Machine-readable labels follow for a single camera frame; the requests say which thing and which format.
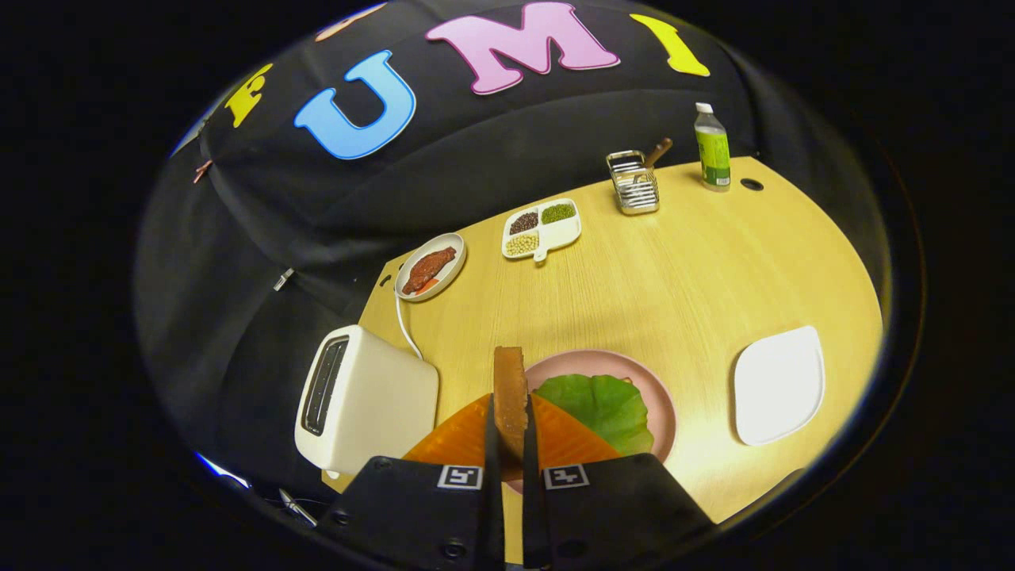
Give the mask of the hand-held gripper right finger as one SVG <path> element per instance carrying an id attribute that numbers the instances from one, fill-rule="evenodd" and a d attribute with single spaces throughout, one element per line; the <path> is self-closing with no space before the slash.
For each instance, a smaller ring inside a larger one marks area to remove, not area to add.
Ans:
<path id="1" fill-rule="evenodd" d="M 530 395 L 523 459 L 523 566 L 535 570 L 669 570 L 717 532 L 650 453 L 541 467 L 545 404 Z"/>

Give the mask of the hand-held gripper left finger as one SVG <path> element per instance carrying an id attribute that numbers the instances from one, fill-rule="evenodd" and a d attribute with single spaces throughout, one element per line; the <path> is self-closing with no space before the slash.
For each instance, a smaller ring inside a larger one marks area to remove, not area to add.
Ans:
<path id="1" fill-rule="evenodd" d="M 505 564 L 492 395 L 458 413 L 477 462 L 374 456 L 331 503 L 320 536 L 355 570 L 501 570 Z"/>

